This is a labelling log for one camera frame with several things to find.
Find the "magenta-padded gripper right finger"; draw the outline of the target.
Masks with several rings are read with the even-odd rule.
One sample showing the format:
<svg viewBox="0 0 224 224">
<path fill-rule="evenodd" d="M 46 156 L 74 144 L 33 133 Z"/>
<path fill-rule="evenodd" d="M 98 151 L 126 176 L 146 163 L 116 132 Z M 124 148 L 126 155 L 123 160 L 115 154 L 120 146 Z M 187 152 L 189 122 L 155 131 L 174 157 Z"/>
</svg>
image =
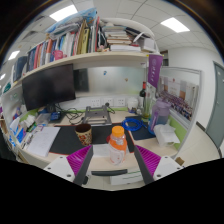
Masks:
<svg viewBox="0 0 224 224">
<path fill-rule="evenodd" d="M 141 146 L 134 146 L 134 155 L 138 162 L 143 181 L 150 184 L 182 169 L 182 166 L 169 156 L 162 156 Z"/>
</svg>

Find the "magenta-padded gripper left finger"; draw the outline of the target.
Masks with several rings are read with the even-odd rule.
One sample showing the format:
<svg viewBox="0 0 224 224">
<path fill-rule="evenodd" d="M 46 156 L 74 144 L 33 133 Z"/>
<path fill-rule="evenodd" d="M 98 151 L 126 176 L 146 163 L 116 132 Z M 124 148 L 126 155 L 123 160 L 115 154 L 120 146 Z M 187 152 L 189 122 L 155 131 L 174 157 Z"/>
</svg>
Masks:
<svg viewBox="0 0 224 224">
<path fill-rule="evenodd" d="M 69 156 L 59 156 L 44 170 L 81 186 L 93 156 L 93 146 L 86 146 Z"/>
</svg>

